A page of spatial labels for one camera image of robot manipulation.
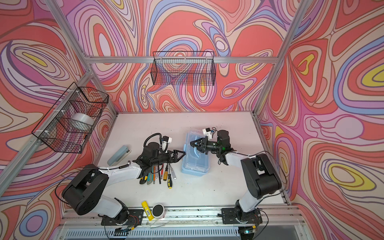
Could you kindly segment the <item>orange handled hex key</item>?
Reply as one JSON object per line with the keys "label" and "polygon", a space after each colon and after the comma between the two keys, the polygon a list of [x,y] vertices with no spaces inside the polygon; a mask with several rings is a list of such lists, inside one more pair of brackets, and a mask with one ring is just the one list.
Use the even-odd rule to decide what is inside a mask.
{"label": "orange handled hex key", "polygon": [[156,172],[157,172],[157,166],[153,166],[153,184],[156,182]]}

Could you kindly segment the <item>black large hex key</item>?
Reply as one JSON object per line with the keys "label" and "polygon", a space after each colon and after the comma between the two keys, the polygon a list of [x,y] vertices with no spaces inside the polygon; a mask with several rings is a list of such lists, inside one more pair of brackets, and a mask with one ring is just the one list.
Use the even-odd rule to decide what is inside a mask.
{"label": "black large hex key", "polygon": [[158,170],[157,179],[158,179],[159,184],[161,184],[161,170],[162,169],[161,169],[160,165],[158,165],[157,170]]}

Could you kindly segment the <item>teal utility knife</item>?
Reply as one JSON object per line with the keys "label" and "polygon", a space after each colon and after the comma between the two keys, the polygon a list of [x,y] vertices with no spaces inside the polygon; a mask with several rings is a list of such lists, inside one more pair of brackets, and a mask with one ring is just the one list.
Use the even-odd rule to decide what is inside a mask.
{"label": "teal utility knife", "polygon": [[152,170],[150,170],[147,176],[147,185],[150,185],[152,182],[153,182],[153,174],[152,174]]}

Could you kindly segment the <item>yellow black utility knife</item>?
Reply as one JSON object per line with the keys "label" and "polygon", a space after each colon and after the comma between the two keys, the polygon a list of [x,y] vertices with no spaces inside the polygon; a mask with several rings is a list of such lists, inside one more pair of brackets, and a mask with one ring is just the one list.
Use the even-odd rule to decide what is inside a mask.
{"label": "yellow black utility knife", "polygon": [[144,185],[147,183],[147,180],[148,180],[148,175],[145,175],[144,177],[140,178],[140,185]]}

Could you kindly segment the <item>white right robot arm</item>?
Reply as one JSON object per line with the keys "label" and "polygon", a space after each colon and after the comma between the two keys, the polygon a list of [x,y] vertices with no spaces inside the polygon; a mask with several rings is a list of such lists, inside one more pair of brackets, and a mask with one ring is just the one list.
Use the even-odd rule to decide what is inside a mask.
{"label": "white right robot arm", "polygon": [[258,205],[275,192],[282,190],[282,181],[269,156],[263,152],[245,155],[235,151],[230,143],[229,132],[219,130],[217,140],[208,136],[190,142],[190,146],[203,154],[216,155],[220,164],[241,168],[244,173],[247,191],[236,201],[234,208],[222,209],[224,224],[238,222],[247,224],[262,222]]}

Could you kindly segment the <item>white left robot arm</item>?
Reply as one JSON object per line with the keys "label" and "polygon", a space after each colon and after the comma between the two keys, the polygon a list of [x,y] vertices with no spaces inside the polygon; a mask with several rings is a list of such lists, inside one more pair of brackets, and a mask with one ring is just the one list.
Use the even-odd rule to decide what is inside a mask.
{"label": "white left robot arm", "polygon": [[130,212],[119,199],[104,195],[106,187],[131,179],[141,179],[154,172],[154,167],[179,162],[186,152],[164,151],[160,144],[151,142],[130,163],[114,168],[101,169],[93,164],[85,166],[62,191],[62,198],[79,215],[97,213],[115,225],[125,225]]}

